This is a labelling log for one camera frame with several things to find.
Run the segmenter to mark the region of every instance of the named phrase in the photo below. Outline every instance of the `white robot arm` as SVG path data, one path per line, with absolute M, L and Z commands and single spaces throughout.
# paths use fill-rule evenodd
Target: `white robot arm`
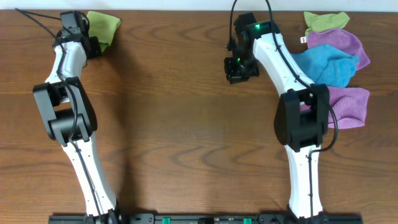
M 89 23 L 81 18 L 80 12 L 63 12 L 61 21 L 69 28 L 62 30 L 63 37 L 58 37 L 54 44 L 52 72 L 33 92 L 47 134 L 57 140 L 72 162 L 85 197 L 87 216 L 98 217 L 115 211 L 117 200 L 98 157 L 96 116 L 80 77 L 87 59 L 100 56 L 100 46 L 96 37 L 88 37 Z M 68 102 L 76 103 L 77 108 L 54 111 L 54 106 Z M 72 144 L 69 135 L 75 113 L 78 116 Z
M 307 84 L 312 84 L 313 81 L 309 79 L 303 71 L 301 71 L 290 55 L 283 41 L 282 34 L 276 34 L 276 38 L 281 50 L 292 68 L 295 70 L 296 74 L 300 75 L 300 78 Z M 279 95 L 287 93 L 288 90 L 299 91 L 306 89 L 305 86 L 295 79 L 278 51 L 276 51 L 276 46 L 271 33 L 264 34 L 261 38 L 254 40 L 253 55 L 267 70 L 267 73 L 271 77 Z M 309 206 L 310 181 L 308 174 L 308 155 L 310 151 L 319 149 L 320 146 L 306 146 L 301 148 L 300 152 L 295 152 L 288 145 L 285 145 L 285 148 L 289 158 L 290 169 L 291 192 L 289 207 L 296 217 L 309 218 L 311 212 Z M 318 193 L 318 156 L 319 152 L 312 154 L 313 214 L 319 214 L 322 212 L 322 205 Z

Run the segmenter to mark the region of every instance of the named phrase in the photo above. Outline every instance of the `cloth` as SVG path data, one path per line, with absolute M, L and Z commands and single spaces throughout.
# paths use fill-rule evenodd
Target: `cloth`
M 119 27 L 121 20 L 117 17 L 103 14 L 100 12 L 89 11 L 87 18 L 90 22 L 88 35 L 97 36 L 101 51 L 112 44 L 113 35 Z
M 364 88 L 336 88 L 328 86 L 330 105 L 335 112 L 338 129 L 358 128 L 365 126 L 366 107 L 369 91 Z M 307 105 L 300 107 L 301 111 L 310 109 Z M 328 127 L 335 128 L 333 118 L 329 113 Z
M 309 27 L 305 31 L 305 36 L 308 36 L 311 31 L 323 32 L 333 28 L 344 28 L 349 21 L 349 17 L 345 12 L 321 16 L 311 12 L 304 12 L 304 19 Z
M 329 44 L 350 55 L 357 55 L 359 62 L 356 70 L 362 69 L 371 63 L 363 49 L 361 41 L 354 35 L 342 29 L 330 29 L 322 33 L 312 31 L 308 35 L 308 48 L 322 44 Z
M 349 55 L 328 44 L 319 45 L 301 54 L 292 54 L 301 70 L 316 84 L 344 88 L 355 75 L 358 56 Z

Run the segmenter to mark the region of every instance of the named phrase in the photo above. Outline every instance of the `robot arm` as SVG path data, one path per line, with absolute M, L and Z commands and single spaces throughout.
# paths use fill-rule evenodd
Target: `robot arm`
M 227 79 L 236 83 L 247 81 L 250 76 L 258 76 L 257 62 L 267 70 L 280 96 L 274 129 L 289 158 L 289 208 L 296 218 L 310 218 L 311 207 L 313 214 L 318 215 L 322 212 L 318 193 L 319 152 L 314 152 L 311 156 L 312 203 L 308 157 L 311 151 L 320 149 L 322 136 L 327 132 L 328 110 L 323 104 L 318 104 L 318 96 L 313 96 L 300 84 L 288 68 L 276 48 L 270 22 L 257 22 L 252 13 L 247 13 L 239 16 L 234 27 L 239 45 L 232 43 L 230 50 L 233 57 L 224 61 Z M 278 29 L 275 37 L 294 72 L 306 84 L 322 93 L 328 101 L 327 87 L 315 85 L 301 71 L 287 50 Z M 301 111 L 302 104 L 309 105 L 310 109 Z
M 68 27 L 68 30 L 62 30 L 63 37 L 59 36 L 54 43 L 56 56 L 50 76 L 45 83 L 34 87 L 33 94 L 47 134 L 62 146 L 72 162 L 85 197 L 87 216 L 107 214 L 107 219 L 115 219 L 116 196 L 106 180 L 96 148 L 95 112 L 80 83 L 86 61 L 101 55 L 100 45 L 96 37 L 88 37 L 89 25 L 81 18 L 80 12 L 63 12 L 60 18 L 63 27 Z M 58 71 L 73 93 L 63 84 Z M 77 108 L 54 110 L 53 107 L 61 103 L 70 102 L 72 105 L 73 99 L 77 102 Z M 68 139 L 75 113 L 78 114 L 78 119 L 73 141 L 80 150 L 81 157 Z
M 277 42 L 280 45 L 287 60 L 295 70 L 296 74 L 307 84 L 313 84 L 303 71 L 296 64 L 283 41 L 282 34 L 276 34 Z M 304 90 L 302 84 L 297 82 L 283 61 L 282 57 L 275 51 L 276 46 L 272 34 L 264 34 L 261 38 L 254 40 L 253 55 L 267 70 L 271 77 L 278 94 L 287 93 L 288 90 Z M 316 145 L 300 148 L 300 152 L 295 152 L 290 146 L 285 145 L 286 153 L 289 158 L 290 170 L 290 200 L 289 207 L 296 217 L 310 218 L 310 181 L 308 155 L 310 151 L 320 149 Z M 322 212 L 322 205 L 318 193 L 318 157 L 319 152 L 312 154 L 312 185 L 313 185 L 313 214 Z

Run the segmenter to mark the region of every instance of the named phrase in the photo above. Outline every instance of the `fabric tag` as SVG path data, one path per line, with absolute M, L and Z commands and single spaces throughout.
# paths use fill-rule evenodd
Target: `fabric tag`
M 307 43 L 307 37 L 300 37 L 300 43 L 302 44 Z

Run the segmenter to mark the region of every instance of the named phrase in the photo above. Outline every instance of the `green connector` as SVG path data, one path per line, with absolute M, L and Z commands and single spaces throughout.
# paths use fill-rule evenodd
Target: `green connector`
M 244 218 L 243 224 L 251 224 L 251 218 Z
M 171 224 L 172 220 L 170 218 L 163 218 L 162 219 L 162 224 Z

